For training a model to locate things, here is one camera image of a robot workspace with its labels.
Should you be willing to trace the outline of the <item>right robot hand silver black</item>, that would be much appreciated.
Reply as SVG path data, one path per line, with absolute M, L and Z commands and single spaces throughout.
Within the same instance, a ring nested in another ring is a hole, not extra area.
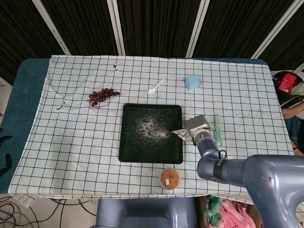
M 212 138 L 211 127 L 204 115 L 198 115 L 185 121 L 188 134 L 195 142 L 203 138 Z

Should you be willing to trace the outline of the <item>left robot hand black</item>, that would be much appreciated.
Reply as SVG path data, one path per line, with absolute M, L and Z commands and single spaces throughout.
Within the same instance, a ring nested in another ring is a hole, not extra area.
M 2 136 L 0 138 L 0 144 L 2 145 L 5 141 L 8 141 L 12 138 L 13 138 L 12 135 Z M 5 155 L 5 166 L 3 168 L 1 168 L 1 170 L 0 170 L 0 177 L 5 175 L 6 173 L 8 173 L 11 170 L 11 168 L 12 168 L 12 158 L 11 158 L 11 155 L 7 153 Z

